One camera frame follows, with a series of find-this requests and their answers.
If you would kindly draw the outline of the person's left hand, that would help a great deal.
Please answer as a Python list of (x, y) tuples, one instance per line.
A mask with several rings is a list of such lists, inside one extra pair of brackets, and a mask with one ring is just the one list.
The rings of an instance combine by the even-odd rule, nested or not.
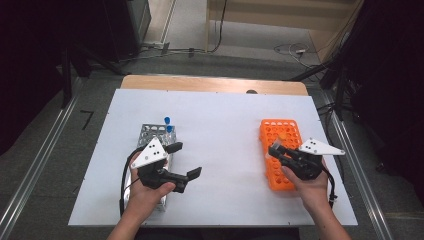
[(158, 189), (145, 187), (138, 179), (138, 171), (131, 169), (130, 197), (124, 215), (131, 219), (143, 222), (147, 219), (162, 197), (175, 189), (174, 183), (165, 183)]

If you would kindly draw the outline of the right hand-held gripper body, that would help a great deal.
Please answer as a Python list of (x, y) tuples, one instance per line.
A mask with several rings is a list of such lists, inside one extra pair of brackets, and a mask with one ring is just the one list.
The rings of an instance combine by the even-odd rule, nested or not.
[(344, 155), (345, 151), (333, 147), (327, 143), (318, 141), (314, 138), (306, 140), (296, 150), (299, 156), (288, 159), (288, 165), (295, 175), (301, 180), (314, 180), (323, 171), (322, 158), (324, 155)]

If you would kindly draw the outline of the wooden table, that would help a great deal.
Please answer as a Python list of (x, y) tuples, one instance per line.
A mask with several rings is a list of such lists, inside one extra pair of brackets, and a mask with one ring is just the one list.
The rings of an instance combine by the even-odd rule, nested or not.
[(307, 96), (302, 82), (172, 75), (128, 75), (122, 89), (254, 93)]

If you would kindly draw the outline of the white board sheet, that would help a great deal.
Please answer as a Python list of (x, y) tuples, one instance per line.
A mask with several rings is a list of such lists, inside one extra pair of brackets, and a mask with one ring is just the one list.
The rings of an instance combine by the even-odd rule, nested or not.
[(302, 139), (326, 139), (309, 96), (116, 90), (69, 219), (72, 226), (113, 226), (119, 218), (124, 165), (143, 124), (169, 117), (183, 147), (171, 164), (202, 170), (184, 193), (171, 193), (148, 227), (305, 226), (299, 195), (273, 191), (265, 176), (259, 126), (293, 119)]

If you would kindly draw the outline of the black cabinet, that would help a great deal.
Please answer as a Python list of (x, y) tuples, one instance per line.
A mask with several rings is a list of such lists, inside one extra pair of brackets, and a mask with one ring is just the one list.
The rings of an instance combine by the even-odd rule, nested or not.
[(138, 55), (152, 19), (148, 0), (102, 0), (102, 3), (112, 40), (112, 59), (119, 62)]

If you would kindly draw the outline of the black upright stand leg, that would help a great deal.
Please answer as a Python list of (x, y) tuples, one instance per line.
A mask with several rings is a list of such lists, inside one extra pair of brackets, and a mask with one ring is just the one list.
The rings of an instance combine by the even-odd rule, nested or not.
[(346, 86), (346, 71), (347, 71), (346, 67), (343, 67), (341, 69), (340, 76), (337, 81), (334, 111), (339, 121), (343, 120), (342, 111), (343, 111), (344, 91)]

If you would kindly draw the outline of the dark curtain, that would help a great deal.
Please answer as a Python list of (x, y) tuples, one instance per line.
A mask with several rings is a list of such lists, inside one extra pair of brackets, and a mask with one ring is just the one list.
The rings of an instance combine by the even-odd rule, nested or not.
[(88, 0), (0, 0), (0, 155), (6, 153), (61, 90), (70, 98), (65, 71), (90, 74), (71, 25)]
[(365, 0), (350, 39), (352, 105), (424, 205), (424, 0)]

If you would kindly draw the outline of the metal floor rail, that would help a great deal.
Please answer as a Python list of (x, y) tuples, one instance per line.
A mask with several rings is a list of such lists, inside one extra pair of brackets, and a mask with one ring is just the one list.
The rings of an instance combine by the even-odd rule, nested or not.
[(74, 95), (69, 102), (60, 109), (55, 121), (45, 137), (37, 154), (33, 158), (31, 165), (24, 175), (23, 180), (19, 184), (17, 190), (12, 195), (10, 201), (6, 205), (5, 212), (0, 220), (0, 240), (7, 240), (10, 236), (21, 212), (23, 211), (35, 185), (47, 164), (52, 150), (54, 149), (63, 129), (76, 105), (81, 91), (87, 82), (86, 78), (77, 77), (72, 85), (71, 90)]
[(378, 200), (368, 181), (366, 173), (361, 166), (357, 151), (353, 145), (352, 139), (349, 136), (346, 124), (340, 121), (337, 116), (331, 117), (332, 125), (338, 136), (340, 144), (346, 150), (346, 158), (351, 169), (356, 186), (359, 190), (361, 199), (364, 204), (364, 209), (367, 212), (378, 240), (394, 240), (393, 234), (386, 221), (384, 213), (378, 203)]

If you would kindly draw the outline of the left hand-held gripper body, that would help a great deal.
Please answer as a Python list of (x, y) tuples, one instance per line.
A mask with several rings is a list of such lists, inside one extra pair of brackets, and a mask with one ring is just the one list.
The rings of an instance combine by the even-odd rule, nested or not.
[(158, 189), (167, 182), (175, 184), (174, 192), (183, 193), (188, 183), (187, 175), (169, 172), (165, 168), (168, 154), (157, 137), (153, 138), (130, 164), (131, 169), (138, 171), (138, 178), (145, 187)]

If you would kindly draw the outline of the silver metal tube rack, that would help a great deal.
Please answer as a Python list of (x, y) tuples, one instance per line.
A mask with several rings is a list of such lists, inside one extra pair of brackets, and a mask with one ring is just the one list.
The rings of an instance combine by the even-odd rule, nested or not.
[(136, 149), (127, 157), (126, 163), (124, 165), (124, 171), (122, 174), (121, 187), (120, 187), (120, 214), (123, 214), (129, 197), (130, 197), (130, 186), (133, 184), (131, 180), (130, 173), (130, 161), (133, 156), (141, 150), (142, 147), (145, 147), (153, 138), (157, 137), (162, 145), (167, 146), (169, 144), (176, 142), (176, 133), (175, 127), (173, 126), (172, 133), (168, 134), (166, 132), (167, 125), (157, 125), (157, 124), (143, 124), (141, 127), (141, 132), (139, 139), (137, 141)]

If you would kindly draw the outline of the orange plastic tube rack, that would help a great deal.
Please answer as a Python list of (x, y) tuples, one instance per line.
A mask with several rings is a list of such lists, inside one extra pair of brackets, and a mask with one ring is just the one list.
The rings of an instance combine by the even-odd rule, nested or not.
[(259, 127), (259, 140), (262, 144), (265, 162), (265, 176), (268, 186), (273, 191), (293, 191), (294, 184), (290, 182), (281, 169), (281, 163), (268, 154), (268, 147), (272, 145), (278, 133), (285, 133), (285, 146), (295, 149), (302, 144), (298, 125), (290, 119), (263, 119)]

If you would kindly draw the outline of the black slanted stand leg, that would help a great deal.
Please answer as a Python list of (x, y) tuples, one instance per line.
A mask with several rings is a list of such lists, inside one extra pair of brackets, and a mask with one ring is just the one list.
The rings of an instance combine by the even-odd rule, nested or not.
[(126, 76), (128, 75), (128, 72), (124, 72), (121, 68), (113, 65), (109, 61), (103, 59), (102, 57), (98, 56), (94, 52), (90, 51), (89, 49), (85, 48), (84, 46), (76, 45), (75, 48), (81, 52), (85, 57), (94, 60), (101, 66), (105, 67), (106, 69), (112, 71), (113, 73), (120, 75), (120, 76)]
[(311, 69), (307, 70), (306, 72), (304, 72), (302, 74), (299, 74), (295, 77), (292, 77), (291, 79), (289, 79), (289, 81), (293, 81), (293, 82), (303, 81), (304, 79), (306, 79), (306, 78), (308, 78), (308, 77), (310, 77), (310, 76), (312, 76), (312, 75), (314, 75), (318, 72), (322, 72), (326, 69), (331, 68), (333, 65), (335, 65), (335, 62), (336, 61), (334, 61), (334, 60), (324, 62), (324, 63), (322, 63), (318, 66), (312, 67)]

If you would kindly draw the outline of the person's right hand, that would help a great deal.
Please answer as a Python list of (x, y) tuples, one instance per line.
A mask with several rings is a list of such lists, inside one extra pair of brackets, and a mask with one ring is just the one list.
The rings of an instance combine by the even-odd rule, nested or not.
[(285, 176), (295, 185), (305, 209), (311, 216), (332, 212), (327, 198), (328, 176), (321, 172), (314, 180), (301, 180), (288, 167), (283, 166)]

